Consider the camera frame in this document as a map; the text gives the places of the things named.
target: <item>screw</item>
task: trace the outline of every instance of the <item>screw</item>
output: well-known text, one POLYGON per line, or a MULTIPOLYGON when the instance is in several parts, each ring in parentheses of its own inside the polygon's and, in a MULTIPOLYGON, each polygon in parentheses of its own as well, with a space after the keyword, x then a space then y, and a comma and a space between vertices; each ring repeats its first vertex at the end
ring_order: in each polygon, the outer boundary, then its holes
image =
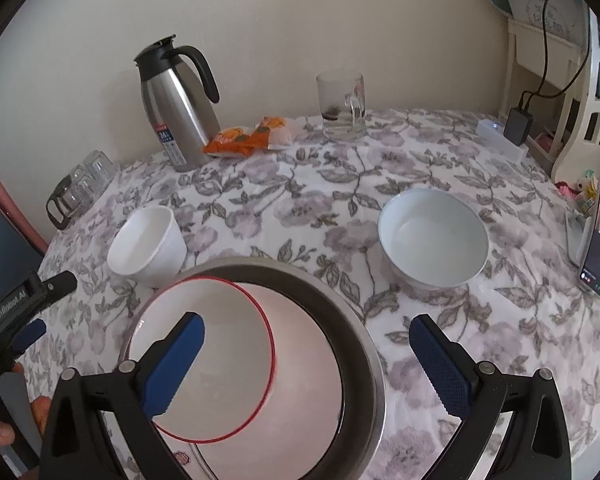
POLYGON ((491 375, 496 371, 496 366, 489 361, 481 361, 480 364, 478 364, 478 370, 483 374, 491 375))
POLYGON ((70 381, 74 378, 75 370, 73 368, 67 368, 62 374, 60 374, 60 378, 63 381, 70 381))
POLYGON ((118 370, 120 370, 123 374, 128 374, 129 372, 134 371, 136 368, 136 362, 131 359, 127 359, 126 361, 122 361, 120 366, 118 366, 118 370))
POLYGON ((549 368, 540 368, 540 370, 538 370, 538 374, 545 381, 550 381, 551 379, 554 378, 554 375, 551 373, 551 370, 549 370, 549 368))

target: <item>cream wall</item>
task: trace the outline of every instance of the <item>cream wall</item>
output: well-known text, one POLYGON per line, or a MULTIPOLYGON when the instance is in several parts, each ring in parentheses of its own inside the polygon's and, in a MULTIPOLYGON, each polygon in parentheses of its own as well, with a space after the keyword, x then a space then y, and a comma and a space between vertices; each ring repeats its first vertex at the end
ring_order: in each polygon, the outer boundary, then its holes
POLYGON ((496 112, 506 26, 488 0, 28 0, 0 38, 0 180, 50 239, 45 202, 91 150, 160 149, 133 58, 177 34, 206 56, 222 126, 317 113, 315 75, 365 75, 369 108, 496 112))

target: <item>black thermos handle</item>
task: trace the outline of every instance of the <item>black thermos handle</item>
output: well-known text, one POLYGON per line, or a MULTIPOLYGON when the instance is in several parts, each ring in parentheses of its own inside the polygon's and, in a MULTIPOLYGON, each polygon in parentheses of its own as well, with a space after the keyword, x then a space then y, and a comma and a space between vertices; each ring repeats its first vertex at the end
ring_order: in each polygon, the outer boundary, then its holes
POLYGON ((183 45, 165 52, 162 57, 165 59, 171 59, 174 56, 180 55, 187 56, 193 61, 193 64, 196 66, 198 73, 200 74, 200 79, 202 80, 202 86, 205 88, 206 96, 212 103, 217 103, 220 100, 218 86, 216 86, 214 75, 211 73, 209 63, 206 62, 202 52, 193 46, 183 45))

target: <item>orange snack bag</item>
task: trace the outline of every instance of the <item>orange snack bag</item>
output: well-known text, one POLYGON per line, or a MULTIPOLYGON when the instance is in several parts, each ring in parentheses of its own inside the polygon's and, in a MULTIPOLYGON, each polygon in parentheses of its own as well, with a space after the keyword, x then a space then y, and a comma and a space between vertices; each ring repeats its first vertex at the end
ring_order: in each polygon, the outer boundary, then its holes
POLYGON ((211 156, 247 157, 253 150, 284 150, 293 145, 299 132, 293 120, 265 117, 255 130, 241 126, 222 130, 202 151, 211 156))
POLYGON ((203 153, 211 156, 243 156, 253 153, 253 146, 247 144, 253 130, 250 128, 227 128, 219 132, 208 145, 202 148, 203 153))

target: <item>glass mug handle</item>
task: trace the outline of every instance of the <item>glass mug handle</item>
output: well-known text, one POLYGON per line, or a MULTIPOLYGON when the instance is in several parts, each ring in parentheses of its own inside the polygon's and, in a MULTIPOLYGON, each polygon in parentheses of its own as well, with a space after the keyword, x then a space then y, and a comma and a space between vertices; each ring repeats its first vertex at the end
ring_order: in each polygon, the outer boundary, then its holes
POLYGON ((362 103, 355 95, 347 94, 345 98, 345 106, 351 107, 351 115, 353 123, 358 124, 362 119, 362 103))

